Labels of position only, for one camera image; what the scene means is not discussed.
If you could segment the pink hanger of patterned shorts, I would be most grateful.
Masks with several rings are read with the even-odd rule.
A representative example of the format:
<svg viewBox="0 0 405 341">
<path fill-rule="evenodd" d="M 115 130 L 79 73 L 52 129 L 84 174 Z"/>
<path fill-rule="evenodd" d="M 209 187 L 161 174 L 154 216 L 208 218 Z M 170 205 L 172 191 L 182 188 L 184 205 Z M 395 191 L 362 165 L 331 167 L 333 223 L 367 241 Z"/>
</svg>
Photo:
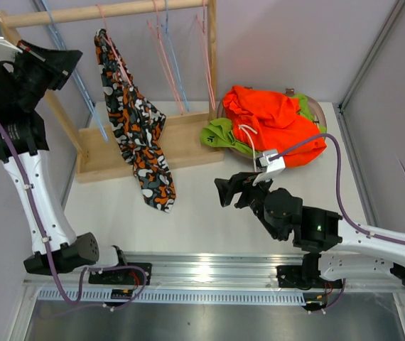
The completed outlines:
<svg viewBox="0 0 405 341">
<path fill-rule="evenodd" d="M 129 78 L 129 76 L 128 76 L 127 68 L 124 66 L 124 64 L 123 64 L 123 62 L 122 62 L 122 59 L 120 58 L 120 56 L 119 56 L 119 54 L 118 54 L 118 52 L 117 52 L 117 49 L 116 49 L 115 45 L 114 45 L 113 42 L 112 42 L 111 36 L 110 36 L 110 34 L 109 34 L 109 29 L 108 29 L 108 25 L 107 25 L 107 20 L 106 20 L 106 18 L 105 18 L 105 15 L 104 15 L 104 12 L 103 12 L 103 10 L 102 10 L 102 7 L 101 7 L 99 4 L 96 4 L 96 7 L 97 7 L 97 9 L 98 9 L 98 11 L 99 11 L 100 16 L 102 17 L 102 20 L 103 20 L 103 23 L 104 23 L 104 29 L 105 29 L 105 31 L 106 31 L 106 40 L 107 40 L 109 46 L 111 47 L 112 52 L 113 52 L 113 54 L 114 54 L 114 57 L 115 57 L 115 59 L 116 59 L 116 61 L 117 61 L 117 64 L 118 64 L 118 66 L 119 66 L 122 81 L 123 81 L 123 82 L 127 82 L 127 83 L 129 84 L 129 86 L 131 87 L 131 86 L 132 86 L 132 83 L 131 83 L 131 80 L 130 80 L 130 78 Z"/>
</svg>

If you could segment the pink wire hanger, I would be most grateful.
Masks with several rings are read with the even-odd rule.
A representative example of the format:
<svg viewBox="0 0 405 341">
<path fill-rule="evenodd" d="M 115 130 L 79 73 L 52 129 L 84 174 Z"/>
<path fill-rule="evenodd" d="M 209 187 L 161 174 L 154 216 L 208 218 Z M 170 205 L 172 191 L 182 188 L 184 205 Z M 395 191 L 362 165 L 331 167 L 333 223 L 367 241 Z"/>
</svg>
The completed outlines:
<svg viewBox="0 0 405 341">
<path fill-rule="evenodd" d="M 215 101 L 215 92 L 212 85 L 212 75 L 210 69 L 210 55 L 208 48 L 208 36 L 207 36 L 207 25 L 206 25 L 206 1 L 202 0 L 202 16 L 196 15 L 196 23 L 198 25 L 198 38 L 200 44 L 200 52 L 202 53 L 202 58 L 204 60 L 205 67 L 205 79 L 207 83 L 207 91 L 209 96 L 209 109 L 214 110 L 216 101 Z"/>
</svg>

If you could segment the blue wire hanger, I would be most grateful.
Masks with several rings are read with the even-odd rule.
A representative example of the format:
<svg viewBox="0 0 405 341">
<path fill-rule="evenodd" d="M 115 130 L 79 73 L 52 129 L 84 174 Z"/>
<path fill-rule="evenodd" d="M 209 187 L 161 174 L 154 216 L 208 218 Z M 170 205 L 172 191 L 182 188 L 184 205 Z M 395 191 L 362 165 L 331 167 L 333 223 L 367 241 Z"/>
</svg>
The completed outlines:
<svg viewBox="0 0 405 341">
<path fill-rule="evenodd" d="M 183 82 L 182 82 L 182 78 L 180 76 L 180 70 L 179 70 L 179 66 L 178 66 L 178 61 L 177 61 L 177 57 L 176 57 L 176 52 L 174 50 L 173 47 L 173 41 L 171 38 L 171 32 L 170 32 L 170 26 L 169 26 L 169 5 L 168 5 L 168 1 L 165 0 L 165 23 L 162 25 L 162 29 L 163 32 L 165 34 L 166 37 L 166 41 L 168 44 L 168 50 L 171 56 L 171 69 L 173 71 L 173 76 L 175 79 L 175 82 L 177 84 L 177 89 L 178 89 L 178 94 L 179 99 L 181 100 L 181 102 L 183 103 L 183 108 L 186 112 L 190 111 L 190 106 L 188 103 L 188 99 L 186 97 L 186 93 L 185 93 L 185 88 L 183 86 Z"/>
</svg>

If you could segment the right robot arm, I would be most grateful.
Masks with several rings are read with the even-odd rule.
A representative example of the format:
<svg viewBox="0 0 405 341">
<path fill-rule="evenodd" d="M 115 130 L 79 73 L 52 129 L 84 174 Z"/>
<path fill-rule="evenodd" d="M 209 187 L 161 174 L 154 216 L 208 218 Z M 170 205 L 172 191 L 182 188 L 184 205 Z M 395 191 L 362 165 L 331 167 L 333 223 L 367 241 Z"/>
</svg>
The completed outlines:
<svg viewBox="0 0 405 341">
<path fill-rule="evenodd" d="M 303 205 L 284 188 L 271 190 L 271 180 L 258 173 L 238 173 L 215 179 L 220 204 L 249 207 L 272 239 L 305 252 L 292 271 L 278 267 L 281 287 L 314 288 L 349 278 L 397 278 L 405 286 L 405 233 L 357 224 L 336 212 Z"/>
</svg>

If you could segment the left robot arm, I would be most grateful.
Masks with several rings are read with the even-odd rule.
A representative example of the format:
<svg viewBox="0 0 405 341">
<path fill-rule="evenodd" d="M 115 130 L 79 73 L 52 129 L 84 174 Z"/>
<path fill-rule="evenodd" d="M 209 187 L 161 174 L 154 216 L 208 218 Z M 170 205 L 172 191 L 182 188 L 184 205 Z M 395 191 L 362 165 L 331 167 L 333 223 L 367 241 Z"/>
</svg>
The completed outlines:
<svg viewBox="0 0 405 341">
<path fill-rule="evenodd" d="M 82 52 L 50 50 L 20 40 L 0 60 L 0 161 L 9 174 L 28 221 L 32 254 L 29 274 L 52 276 L 83 266 L 104 269 L 115 284 L 129 277 L 116 246 L 101 247 L 88 232 L 76 235 L 57 199 L 49 176 L 45 124 L 36 106 L 48 90 L 60 90 Z"/>
</svg>

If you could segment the lime green shorts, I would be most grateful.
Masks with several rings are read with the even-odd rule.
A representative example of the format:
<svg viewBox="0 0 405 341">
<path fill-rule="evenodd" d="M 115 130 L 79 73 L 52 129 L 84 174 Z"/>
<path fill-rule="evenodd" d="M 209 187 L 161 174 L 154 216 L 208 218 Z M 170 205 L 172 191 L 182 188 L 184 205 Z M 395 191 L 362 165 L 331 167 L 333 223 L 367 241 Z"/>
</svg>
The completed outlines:
<svg viewBox="0 0 405 341">
<path fill-rule="evenodd" d="M 298 114 L 311 121 L 311 113 L 307 106 L 305 94 L 298 93 L 295 97 L 299 101 Z M 227 118 L 213 119 L 200 132 L 200 142 L 213 148 L 235 148 L 249 157 L 253 156 L 252 149 L 248 144 L 236 140 L 232 131 L 232 122 Z"/>
</svg>

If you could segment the patterned black orange shorts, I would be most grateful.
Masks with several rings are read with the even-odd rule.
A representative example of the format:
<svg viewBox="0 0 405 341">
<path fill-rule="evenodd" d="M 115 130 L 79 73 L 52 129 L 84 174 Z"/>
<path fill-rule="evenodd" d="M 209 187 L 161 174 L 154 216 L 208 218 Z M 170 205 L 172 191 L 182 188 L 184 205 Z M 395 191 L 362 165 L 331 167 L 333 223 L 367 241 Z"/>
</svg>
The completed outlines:
<svg viewBox="0 0 405 341">
<path fill-rule="evenodd" d="M 107 116 L 119 153 L 124 162 L 132 167 L 144 202 L 154 209 L 169 213 L 176 200 L 176 189 L 159 143 L 167 116 L 140 93 L 117 50 L 132 86 L 122 81 L 104 28 L 95 33 L 94 46 Z"/>
</svg>

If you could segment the pink hanger of green shorts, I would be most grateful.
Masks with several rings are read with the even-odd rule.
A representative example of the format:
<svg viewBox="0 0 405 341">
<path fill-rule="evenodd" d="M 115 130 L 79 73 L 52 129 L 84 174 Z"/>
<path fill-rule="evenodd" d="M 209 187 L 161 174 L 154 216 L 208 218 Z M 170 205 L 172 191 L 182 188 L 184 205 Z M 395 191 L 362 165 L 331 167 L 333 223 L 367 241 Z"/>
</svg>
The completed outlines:
<svg viewBox="0 0 405 341">
<path fill-rule="evenodd" d="M 179 114 L 183 115 L 184 106 L 183 106 L 182 100 L 180 99 L 180 96 L 178 94 L 176 81 L 174 79 L 171 65 L 170 65 L 170 62 L 168 59 L 168 55 L 166 53 L 165 45 L 164 45 L 163 39 L 161 37 L 161 20 L 160 20 L 160 14 L 159 14 L 159 10 L 158 10 L 157 1 L 152 0 L 152 4 L 153 4 L 154 13 L 156 15 L 156 21 L 154 24 L 147 21 L 147 25 L 151 32 L 151 35 L 153 36 L 153 44 L 156 48 L 156 52 L 158 54 L 158 59 L 161 64 L 163 74 L 165 75 L 165 78 L 171 89 L 171 93 L 173 95 L 175 104 L 178 108 Z"/>
</svg>

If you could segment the blue hanger of orange shorts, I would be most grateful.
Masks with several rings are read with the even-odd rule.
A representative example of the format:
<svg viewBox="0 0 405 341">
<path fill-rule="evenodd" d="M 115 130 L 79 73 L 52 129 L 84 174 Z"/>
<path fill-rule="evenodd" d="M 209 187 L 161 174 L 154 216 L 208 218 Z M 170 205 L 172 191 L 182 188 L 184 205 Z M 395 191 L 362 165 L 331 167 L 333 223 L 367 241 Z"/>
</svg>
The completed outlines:
<svg viewBox="0 0 405 341">
<path fill-rule="evenodd" d="M 51 34 L 53 42 L 56 44 L 56 46 L 60 50 L 66 50 L 67 46 L 65 44 L 65 41 L 63 40 L 63 37 L 60 34 L 60 31 L 58 30 L 57 23 L 55 22 L 55 20 L 53 18 L 53 15 L 51 13 L 51 10 L 49 8 L 47 1 L 41 0 L 38 3 L 43 7 L 43 9 L 45 10 L 45 12 L 47 13 L 47 15 L 50 19 L 50 24 L 48 25 L 48 30 Z M 108 136 L 107 136 L 106 130 L 103 127 L 103 124 L 98 115 L 98 112 L 96 110 L 96 104 L 92 100 L 92 98 L 88 92 L 88 88 L 86 87 L 84 81 L 82 80 L 78 70 L 74 70 L 72 72 L 72 78 L 75 81 L 75 84 L 77 85 L 77 88 L 79 89 L 80 94 L 82 95 L 82 98 L 84 99 L 85 104 L 86 104 L 87 108 L 89 109 L 90 114 L 92 115 L 92 118 L 94 119 L 94 122 L 97 124 L 99 132 L 101 133 L 104 141 L 108 142 Z"/>
</svg>

